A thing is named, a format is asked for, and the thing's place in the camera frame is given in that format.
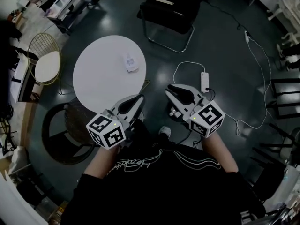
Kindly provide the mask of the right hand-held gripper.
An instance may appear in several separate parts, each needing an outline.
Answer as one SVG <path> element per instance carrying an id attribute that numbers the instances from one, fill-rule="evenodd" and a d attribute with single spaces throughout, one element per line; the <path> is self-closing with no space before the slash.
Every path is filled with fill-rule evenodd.
<path id="1" fill-rule="evenodd" d="M 191 102 L 198 102 L 202 95 L 189 85 L 169 84 L 165 94 L 177 110 L 183 114 L 183 120 L 188 124 L 189 129 L 208 138 L 222 125 L 225 113 L 215 101 L 202 99 L 197 105 L 191 108 Z"/>

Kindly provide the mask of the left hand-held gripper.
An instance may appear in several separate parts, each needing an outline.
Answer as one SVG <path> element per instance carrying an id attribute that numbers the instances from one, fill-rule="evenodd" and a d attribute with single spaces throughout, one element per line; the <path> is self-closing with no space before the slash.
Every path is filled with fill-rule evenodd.
<path id="1" fill-rule="evenodd" d="M 123 142 L 130 143 L 132 125 L 145 103 L 143 94 L 131 95 L 119 100 L 111 110 L 96 114 L 86 128 L 92 140 L 110 150 Z"/>

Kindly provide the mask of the white tissue packet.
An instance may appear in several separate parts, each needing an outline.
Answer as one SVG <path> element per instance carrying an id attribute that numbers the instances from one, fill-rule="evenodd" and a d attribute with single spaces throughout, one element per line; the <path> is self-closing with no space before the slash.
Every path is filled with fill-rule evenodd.
<path id="1" fill-rule="evenodd" d="M 129 53 L 123 54 L 123 63 L 128 73 L 136 72 L 139 68 L 138 62 Z"/>

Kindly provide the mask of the person's right forearm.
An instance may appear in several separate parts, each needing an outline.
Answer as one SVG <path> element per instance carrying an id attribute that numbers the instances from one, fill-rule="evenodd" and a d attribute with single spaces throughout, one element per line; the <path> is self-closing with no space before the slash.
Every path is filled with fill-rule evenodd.
<path id="1" fill-rule="evenodd" d="M 202 149 L 213 156 L 227 173 L 239 171 L 236 161 L 217 132 L 203 138 Z"/>

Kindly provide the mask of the person's left forearm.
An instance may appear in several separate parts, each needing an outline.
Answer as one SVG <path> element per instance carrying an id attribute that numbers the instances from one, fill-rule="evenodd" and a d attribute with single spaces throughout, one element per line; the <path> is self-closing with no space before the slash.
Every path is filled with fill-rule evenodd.
<path id="1" fill-rule="evenodd" d="M 119 147 L 116 146 L 110 150 L 101 147 L 87 166 L 84 174 L 103 179 L 115 165 Z"/>

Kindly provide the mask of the round white table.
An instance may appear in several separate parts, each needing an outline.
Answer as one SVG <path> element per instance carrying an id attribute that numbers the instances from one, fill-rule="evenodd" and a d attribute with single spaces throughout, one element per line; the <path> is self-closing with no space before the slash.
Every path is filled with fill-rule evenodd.
<path id="1" fill-rule="evenodd" d="M 138 70 L 128 73 L 123 54 L 131 54 Z M 140 47 L 118 35 L 99 38 L 80 54 L 73 72 L 73 87 L 80 103 L 95 113 L 111 109 L 119 100 L 139 94 L 146 78 L 146 61 Z"/>

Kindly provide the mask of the long white power strip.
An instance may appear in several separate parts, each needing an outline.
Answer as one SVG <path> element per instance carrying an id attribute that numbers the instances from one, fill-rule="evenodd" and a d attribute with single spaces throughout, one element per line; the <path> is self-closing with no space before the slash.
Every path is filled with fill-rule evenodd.
<path id="1" fill-rule="evenodd" d="M 206 72 L 201 72 L 201 92 L 206 93 L 209 91 L 209 74 Z"/>

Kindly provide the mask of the person's black trousers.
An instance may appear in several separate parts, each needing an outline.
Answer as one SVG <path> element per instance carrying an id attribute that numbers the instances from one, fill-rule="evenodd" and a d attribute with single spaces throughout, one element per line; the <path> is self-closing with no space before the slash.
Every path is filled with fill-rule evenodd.
<path id="1" fill-rule="evenodd" d="M 140 119 L 135 120 L 132 125 L 132 129 L 133 135 L 131 138 L 132 143 L 130 145 L 132 148 L 150 148 L 155 146 L 163 146 L 165 144 L 184 144 L 184 142 L 188 140 L 192 134 L 192 131 L 189 129 L 188 135 L 179 142 L 172 142 L 165 134 L 158 134 L 156 137 L 152 137 Z"/>

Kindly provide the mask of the person's white shoe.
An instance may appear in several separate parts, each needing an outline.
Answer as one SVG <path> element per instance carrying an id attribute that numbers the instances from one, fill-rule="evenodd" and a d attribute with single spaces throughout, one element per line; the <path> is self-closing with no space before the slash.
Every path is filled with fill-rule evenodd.
<path id="1" fill-rule="evenodd" d="M 165 134 L 168 138 L 171 136 L 171 129 L 166 126 L 162 126 L 159 130 L 159 135 Z"/>

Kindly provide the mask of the black wicker chair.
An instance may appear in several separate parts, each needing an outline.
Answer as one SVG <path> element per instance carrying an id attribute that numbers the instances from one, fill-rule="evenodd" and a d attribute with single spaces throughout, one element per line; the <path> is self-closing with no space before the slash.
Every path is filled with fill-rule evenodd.
<path id="1" fill-rule="evenodd" d="M 64 113 L 65 130 L 52 135 L 51 122 L 60 112 Z M 76 165 L 87 159 L 97 147 L 85 127 L 93 114 L 76 99 L 51 108 L 45 115 L 41 130 L 42 142 L 50 157 L 63 165 Z"/>

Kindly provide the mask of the black office chair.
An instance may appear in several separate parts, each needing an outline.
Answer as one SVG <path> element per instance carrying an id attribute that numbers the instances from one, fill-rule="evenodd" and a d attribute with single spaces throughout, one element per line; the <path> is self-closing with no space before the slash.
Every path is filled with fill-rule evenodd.
<path id="1" fill-rule="evenodd" d="M 198 15 L 201 2 L 202 0 L 146 0 L 140 5 L 140 10 L 137 14 L 137 18 L 142 20 L 144 36 L 149 42 L 172 52 L 185 52 L 195 31 L 193 23 Z M 147 35 L 146 22 L 161 25 L 181 35 L 190 32 L 183 50 L 174 50 L 150 38 Z"/>

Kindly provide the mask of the person's black shirt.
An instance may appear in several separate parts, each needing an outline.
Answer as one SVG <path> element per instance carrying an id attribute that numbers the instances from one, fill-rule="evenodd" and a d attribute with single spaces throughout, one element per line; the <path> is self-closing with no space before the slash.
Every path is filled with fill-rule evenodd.
<path id="1" fill-rule="evenodd" d="M 266 211 L 238 172 L 168 142 L 126 149 L 103 178 L 83 174 L 60 225 L 241 225 Z"/>

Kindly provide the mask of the black slatted chair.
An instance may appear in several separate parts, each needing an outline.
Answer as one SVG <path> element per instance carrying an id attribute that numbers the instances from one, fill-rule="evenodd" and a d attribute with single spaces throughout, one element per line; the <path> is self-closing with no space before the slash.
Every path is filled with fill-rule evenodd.
<path id="1" fill-rule="evenodd" d="M 300 127 L 296 127 L 291 133 L 287 133 L 272 123 L 269 126 L 283 138 L 283 141 L 277 144 L 260 143 L 260 148 L 278 154 L 278 158 L 274 158 L 265 151 L 255 147 L 253 151 L 277 167 L 285 169 L 287 165 L 290 165 L 296 168 L 300 165 Z"/>

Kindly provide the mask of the white low cabinet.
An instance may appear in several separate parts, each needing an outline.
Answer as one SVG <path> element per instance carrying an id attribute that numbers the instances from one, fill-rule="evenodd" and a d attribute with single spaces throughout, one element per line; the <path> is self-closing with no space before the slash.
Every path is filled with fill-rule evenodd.
<path id="1" fill-rule="evenodd" d="M 32 63 L 27 56 L 19 54 L 16 68 L 10 71 L 10 94 L 16 103 L 39 102 L 40 95 L 34 91 L 35 85 L 39 86 L 39 84 L 30 71 L 35 66 L 35 63 L 35 60 Z"/>

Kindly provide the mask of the white cloth bag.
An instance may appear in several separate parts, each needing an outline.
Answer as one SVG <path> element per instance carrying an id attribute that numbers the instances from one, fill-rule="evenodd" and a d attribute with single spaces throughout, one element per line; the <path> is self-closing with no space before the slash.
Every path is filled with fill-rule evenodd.
<path id="1" fill-rule="evenodd" d="M 12 174 L 18 169 L 23 168 L 28 164 L 27 150 L 23 146 L 18 146 L 11 157 L 11 164 L 9 166 L 8 174 Z"/>

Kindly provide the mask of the white vanity with mirror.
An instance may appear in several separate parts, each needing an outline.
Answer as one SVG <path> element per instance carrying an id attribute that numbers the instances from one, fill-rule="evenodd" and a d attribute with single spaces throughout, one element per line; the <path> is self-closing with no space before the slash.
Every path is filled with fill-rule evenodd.
<path id="1" fill-rule="evenodd" d="M 300 23 L 300 0 L 279 0 L 275 6 L 274 10 L 267 10 L 268 13 L 272 13 L 268 17 L 271 21 L 280 13 L 283 13 L 286 18 L 294 19 L 296 22 Z"/>

